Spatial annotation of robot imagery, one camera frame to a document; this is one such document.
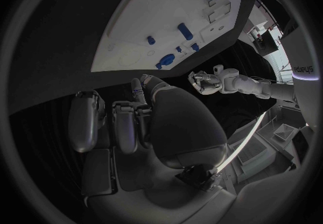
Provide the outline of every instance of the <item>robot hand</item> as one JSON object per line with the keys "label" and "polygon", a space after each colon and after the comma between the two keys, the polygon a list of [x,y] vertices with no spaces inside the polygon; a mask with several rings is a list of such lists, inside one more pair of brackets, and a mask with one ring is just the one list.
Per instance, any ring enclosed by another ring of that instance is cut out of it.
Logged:
{"label": "robot hand", "polygon": [[199,71],[197,74],[191,72],[188,80],[202,95],[210,95],[222,89],[222,83],[215,75],[206,74],[203,71]]}

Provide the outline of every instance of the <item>white panel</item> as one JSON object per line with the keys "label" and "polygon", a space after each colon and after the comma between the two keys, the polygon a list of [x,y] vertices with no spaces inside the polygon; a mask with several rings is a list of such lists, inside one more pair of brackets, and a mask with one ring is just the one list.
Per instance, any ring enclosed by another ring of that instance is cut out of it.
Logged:
{"label": "white panel", "polygon": [[[232,29],[240,1],[122,0],[102,35],[91,71],[157,69],[162,57],[174,54],[174,62],[162,67],[171,69],[195,52],[192,44],[197,43],[201,49]],[[211,24],[209,15],[215,20]],[[180,23],[185,23],[192,32],[192,40],[187,41],[177,29]],[[148,36],[155,39],[154,45],[148,44]]]}

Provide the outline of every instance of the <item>vent grille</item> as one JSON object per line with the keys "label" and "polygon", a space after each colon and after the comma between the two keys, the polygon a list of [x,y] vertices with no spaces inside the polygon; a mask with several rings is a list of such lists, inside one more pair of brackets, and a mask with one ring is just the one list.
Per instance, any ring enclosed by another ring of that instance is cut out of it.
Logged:
{"label": "vent grille", "polygon": [[287,140],[293,133],[293,130],[295,128],[294,127],[291,127],[287,124],[282,124],[275,132],[274,134],[283,139],[284,141]]}

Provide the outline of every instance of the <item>light strip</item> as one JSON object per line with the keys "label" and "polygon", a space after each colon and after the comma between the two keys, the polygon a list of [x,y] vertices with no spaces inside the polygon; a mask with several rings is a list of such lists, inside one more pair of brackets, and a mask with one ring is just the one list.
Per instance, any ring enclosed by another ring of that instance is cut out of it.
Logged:
{"label": "light strip", "polygon": [[310,81],[319,80],[319,78],[302,78],[302,77],[296,76],[294,73],[292,73],[292,76],[293,76],[293,78],[298,79],[298,80],[310,80]]}
{"label": "light strip", "polygon": [[222,169],[224,169],[244,148],[244,146],[247,144],[247,142],[251,139],[251,137],[254,135],[255,131],[257,130],[258,126],[260,125],[262,119],[264,118],[266,112],[264,112],[256,122],[253,129],[249,132],[247,137],[244,139],[244,141],[240,144],[240,146],[217,168],[217,172],[219,173]]}

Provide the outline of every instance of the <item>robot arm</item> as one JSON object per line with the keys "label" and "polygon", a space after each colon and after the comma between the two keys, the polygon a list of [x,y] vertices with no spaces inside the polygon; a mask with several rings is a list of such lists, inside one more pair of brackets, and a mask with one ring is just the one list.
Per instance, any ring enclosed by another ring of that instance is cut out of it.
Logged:
{"label": "robot arm", "polygon": [[210,95],[217,91],[222,94],[241,92],[254,94],[260,99],[281,99],[297,103],[294,95],[293,85],[271,84],[268,80],[254,80],[240,75],[236,69],[223,69],[223,65],[213,68],[213,74],[191,72],[188,76],[189,82],[202,95]]}

